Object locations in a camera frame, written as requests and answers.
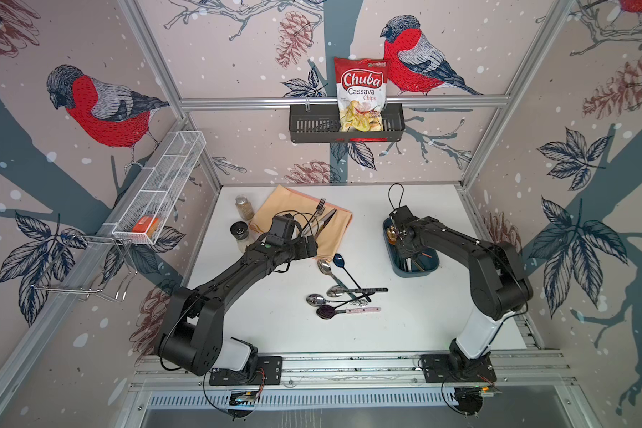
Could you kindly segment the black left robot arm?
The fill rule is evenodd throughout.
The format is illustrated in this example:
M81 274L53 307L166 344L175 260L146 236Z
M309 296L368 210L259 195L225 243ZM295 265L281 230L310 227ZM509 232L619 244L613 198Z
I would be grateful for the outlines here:
M290 214L272 219L269 232L250 244L241 258L209 282L173 292L154 345L154 353L197 376L213 369L224 344L225 316L247 290L281 266L317 256L312 235Z

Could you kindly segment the teal plastic storage box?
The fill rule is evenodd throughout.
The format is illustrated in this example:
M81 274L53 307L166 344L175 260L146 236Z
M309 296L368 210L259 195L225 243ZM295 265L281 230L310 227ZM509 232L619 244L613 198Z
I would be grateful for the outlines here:
M404 278L427 276L438 269L440 259L433 249L427 249L418 257L401 258L397 253L395 245L391 245L388 242L386 230L389 226L393 226L392 221L385 219L385 221L383 221L383 237L392 269L397 276Z

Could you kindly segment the blue spoon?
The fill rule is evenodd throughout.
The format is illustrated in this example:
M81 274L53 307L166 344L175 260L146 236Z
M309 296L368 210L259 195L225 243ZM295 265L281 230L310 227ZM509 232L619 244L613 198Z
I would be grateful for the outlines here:
M361 292L361 294L364 295L365 294L365 290L358 284L358 282L349 273L349 271L347 271L347 269L345 267L344 257L342 255L340 255L340 253L335 253L335 255L333 255L333 263L335 264L336 267L342 269L345 272L345 274L349 277L349 279L352 281L352 283L354 283L354 285L356 287L356 291L357 292Z

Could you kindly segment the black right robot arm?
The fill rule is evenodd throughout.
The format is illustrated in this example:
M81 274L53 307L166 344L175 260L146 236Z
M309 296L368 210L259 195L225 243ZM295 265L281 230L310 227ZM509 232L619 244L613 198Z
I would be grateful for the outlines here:
M390 213L396 229L396 250L403 258L428 249L442 253L469 271L474 309L464 329L449 347L451 365L458 369L486 357L501 326L521 314L533 297L521 255L510 243L479 240L438 219L414 216L407 206Z

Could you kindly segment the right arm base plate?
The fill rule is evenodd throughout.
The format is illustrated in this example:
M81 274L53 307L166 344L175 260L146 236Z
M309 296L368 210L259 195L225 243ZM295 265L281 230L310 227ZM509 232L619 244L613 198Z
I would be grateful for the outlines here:
M426 383L496 383L498 379L489 352L475 360L450 353L424 354L419 357L417 367Z

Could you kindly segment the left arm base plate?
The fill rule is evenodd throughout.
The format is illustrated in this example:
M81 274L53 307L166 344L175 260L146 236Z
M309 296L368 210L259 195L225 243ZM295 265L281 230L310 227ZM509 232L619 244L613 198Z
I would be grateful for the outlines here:
M210 386L280 385L283 361L281 356L258 356L240 371L212 369L207 378Z

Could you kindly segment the gold spoon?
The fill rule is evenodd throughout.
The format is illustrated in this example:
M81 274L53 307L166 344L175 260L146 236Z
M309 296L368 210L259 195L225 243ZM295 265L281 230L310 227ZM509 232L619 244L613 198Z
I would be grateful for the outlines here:
M397 236L395 226L389 226L386 230L386 235L388 237L389 244L391 245L397 244L398 236Z

